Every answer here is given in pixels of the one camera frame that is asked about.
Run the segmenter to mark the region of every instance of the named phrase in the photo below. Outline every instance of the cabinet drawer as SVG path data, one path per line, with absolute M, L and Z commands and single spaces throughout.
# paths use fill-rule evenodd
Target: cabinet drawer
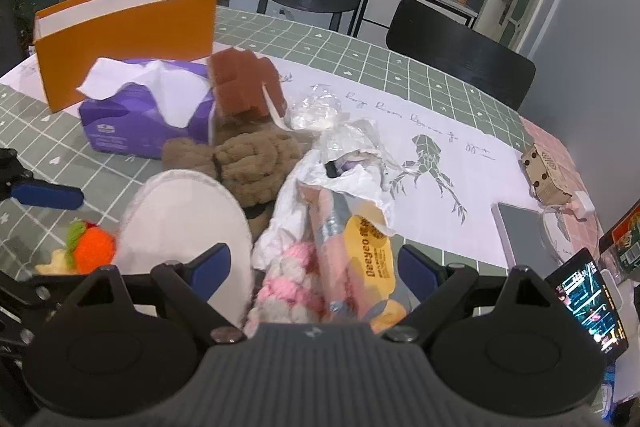
M 364 12 L 363 17 L 367 20 L 377 22 L 378 24 L 382 24 L 387 28 L 391 26 L 391 21 L 394 18 L 396 13 L 396 9 L 400 4 L 401 0 L 369 0 L 367 2 L 367 8 Z M 466 18 L 457 13 L 453 13 L 452 11 L 443 8 L 442 6 L 438 6 L 428 0 L 417 0 L 422 4 L 426 4 L 427 6 L 433 8 L 434 10 L 443 13 L 450 19 L 455 20 L 455 22 L 459 22 L 463 25 L 466 25 Z
M 381 48 L 386 49 L 386 33 L 387 32 L 388 32 L 388 28 L 378 26 L 373 22 L 362 21 L 360 23 L 360 29 L 358 30 L 358 34 L 355 37 L 362 41 L 368 42 L 369 44 L 374 44 L 376 46 L 380 46 Z

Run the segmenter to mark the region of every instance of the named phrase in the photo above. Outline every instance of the barcode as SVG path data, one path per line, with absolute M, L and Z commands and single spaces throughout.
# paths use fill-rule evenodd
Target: barcode
M 640 257 L 640 245 L 638 243 L 634 243 L 634 245 L 626 251 L 625 255 L 629 264 L 635 263 L 636 259 Z

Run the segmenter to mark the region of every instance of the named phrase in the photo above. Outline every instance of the green grid tablecloth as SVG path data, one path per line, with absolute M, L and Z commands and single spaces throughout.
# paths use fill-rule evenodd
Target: green grid tablecloth
M 475 87 L 420 62 L 322 28 L 265 15 L 218 8 L 216 41 L 286 58 L 354 82 L 396 94 L 476 127 L 522 151 L 530 144 L 518 114 Z M 38 178 L 81 187 L 86 204 L 78 211 L 0 203 L 0 269 L 24 277 L 52 250 L 63 248 L 66 228 L 76 218 L 115 232 L 136 191 L 162 170 L 158 160 L 94 151 L 79 120 L 11 87 L 0 86 L 0 146 L 15 148 Z M 396 235 L 394 252 L 411 243 L 438 263 L 465 263 L 481 274 L 504 268 L 414 243 Z

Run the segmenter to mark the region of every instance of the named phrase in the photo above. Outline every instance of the vanity cabinet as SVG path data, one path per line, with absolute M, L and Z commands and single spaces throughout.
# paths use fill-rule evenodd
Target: vanity cabinet
M 360 0 L 351 22 L 350 35 L 386 48 L 386 33 L 401 0 Z M 455 22 L 473 27 L 478 14 L 456 0 L 417 0 L 450 17 Z

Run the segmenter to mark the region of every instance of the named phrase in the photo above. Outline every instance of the orange crochet fruit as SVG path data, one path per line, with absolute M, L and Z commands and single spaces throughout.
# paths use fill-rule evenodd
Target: orange crochet fruit
M 73 256 L 78 273 L 91 273 L 98 266 L 110 264 L 115 255 L 113 236 L 103 229 L 87 229 L 78 240 Z

